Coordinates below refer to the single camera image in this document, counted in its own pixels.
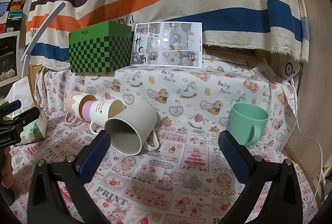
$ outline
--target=green mug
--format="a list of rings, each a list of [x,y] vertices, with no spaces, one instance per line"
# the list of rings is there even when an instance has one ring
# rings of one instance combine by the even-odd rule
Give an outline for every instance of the green mug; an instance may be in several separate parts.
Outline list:
[[[255,147],[268,121],[268,113],[249,103],[233,105],[228,131],[236,141],[248,150]]]

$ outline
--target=human hand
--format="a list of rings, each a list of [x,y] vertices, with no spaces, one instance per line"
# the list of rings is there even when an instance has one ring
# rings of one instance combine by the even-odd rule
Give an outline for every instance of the human hand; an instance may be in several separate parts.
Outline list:
[[[12,167],[12,156],[10,155],[10,147],[5,147],[5,159],[2,167],[0,167],[0,172],[2,175],[1,183],[4,187],[9,188],[13,182],[13,167]]]

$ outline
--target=screw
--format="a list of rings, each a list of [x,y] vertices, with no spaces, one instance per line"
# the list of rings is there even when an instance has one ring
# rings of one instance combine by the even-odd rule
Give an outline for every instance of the screw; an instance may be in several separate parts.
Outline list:
[[[46,161],[44,159],[40,159],[40,160],[38,160],[37,165],[38,166],[43,166],[45,164],[45,162]]]
[[[257,162],[262,162],[263,158],[260,155],[255,155],[254,160],[256,160]]]
[[[291,159],[285,159],[286,164],[289,165],[293,165],[293,162]]]
[[[68,162],[73,162],[75,160],[75,156],[71,154],[71,155],[67,156],[66,160]]]

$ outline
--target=checkered box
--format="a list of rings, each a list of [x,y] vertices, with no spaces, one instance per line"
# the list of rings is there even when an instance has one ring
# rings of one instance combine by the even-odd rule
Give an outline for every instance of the checkered box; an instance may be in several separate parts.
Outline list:
[[[103,22],[69,33],[72,72],[111,72],[130,65],[130,26]]]

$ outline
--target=mug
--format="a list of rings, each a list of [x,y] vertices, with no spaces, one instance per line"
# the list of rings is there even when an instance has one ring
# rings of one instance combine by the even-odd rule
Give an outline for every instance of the mug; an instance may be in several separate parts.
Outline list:
[[[79,120],[85,121],[82,115],[82,108],[84,103],[89,100],[97,99],[93,95],[79,91],[72,91],[67,93],[67,97],[64,102],[64,108],[67,111],[65,117],[65,122],[67,125],[73,127],[76,126]],[[74,116],[74,120],[69,121],[70,116]]]
[[[90,131],[93,134],[98,134],[93,131],[95,125],[101,127],[105,126],[106,121],[116,116],[125,109],[122,101],[119,99],[106,99],[89,102],[87,101],[83,107],[84,118],[90,123]]]
[[[268,121],[269,115],[262,108],[249,103],[233,105],[228,131],[248,150],[255,147]]]
[[[105,123],[105,130],[111,136],[111,146],[126,155],[136,155],[142,147],[148,151],[156,151],[159,141],[154,131],[157,123],[157,112],[147,102],[136,102],[128,106],[118,115]],[[146,139],[153,133],[154,146],[150,146]]]

